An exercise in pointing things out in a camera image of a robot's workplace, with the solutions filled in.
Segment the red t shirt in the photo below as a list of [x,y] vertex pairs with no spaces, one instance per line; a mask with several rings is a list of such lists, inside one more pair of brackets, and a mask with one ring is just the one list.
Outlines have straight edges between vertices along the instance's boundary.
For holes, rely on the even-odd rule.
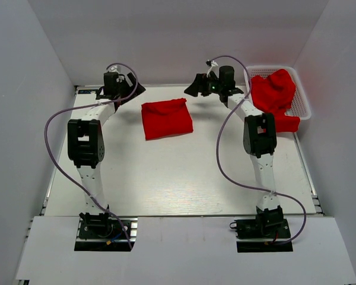
[[146,140],[193,132],[193,121],[185,98],[142,104],[141,115]]

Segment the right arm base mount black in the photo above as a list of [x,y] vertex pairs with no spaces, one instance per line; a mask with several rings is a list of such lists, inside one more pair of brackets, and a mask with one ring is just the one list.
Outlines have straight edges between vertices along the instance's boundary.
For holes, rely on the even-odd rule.
[[229,224],[236,232],[238,253],[292,252],[291,232],[287,219],[280,214],[257,214],[254,218],[240,218]]

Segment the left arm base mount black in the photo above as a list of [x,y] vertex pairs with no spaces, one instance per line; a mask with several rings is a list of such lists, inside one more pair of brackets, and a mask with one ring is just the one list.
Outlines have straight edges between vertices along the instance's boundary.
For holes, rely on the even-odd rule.
[[107,213],[80,213],[74,251],[130,252],[136,241],[137,218],[120,220]]

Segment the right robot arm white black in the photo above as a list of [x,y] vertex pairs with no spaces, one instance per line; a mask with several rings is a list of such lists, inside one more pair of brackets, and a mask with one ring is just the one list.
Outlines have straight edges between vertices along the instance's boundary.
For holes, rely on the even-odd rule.
[[237,115],[244,123],[243,147],[250,156],[256,179],[256,186],[242,185],[226,177],[233,184],[249,190],[260,191],[262,196],[256,204],[258,214],[279,213],[282,208],[276,192],[273,171],[274,151],[277,145],[275,118],[264,113],[248,99],[248,94],[236,87],[234,68],[225,65],[218,74],[211,69],[197,73],[193,83],[184,90],[193,97],[219,95],[220,102],[231,110],[229,115]]

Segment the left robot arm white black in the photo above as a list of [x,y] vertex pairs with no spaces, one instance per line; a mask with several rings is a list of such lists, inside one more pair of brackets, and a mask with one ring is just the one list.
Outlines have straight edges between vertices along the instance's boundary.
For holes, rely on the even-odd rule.
[[109,209],[101,179],[101,163],[106,152],[103,125],[121,105],[146,90],[132,72],[125,75],[107,71],[103,81],[104,86],[96,91],[94,105],[83,117],[69,120],[67,129],[68,157],[79,173],[89,212]]

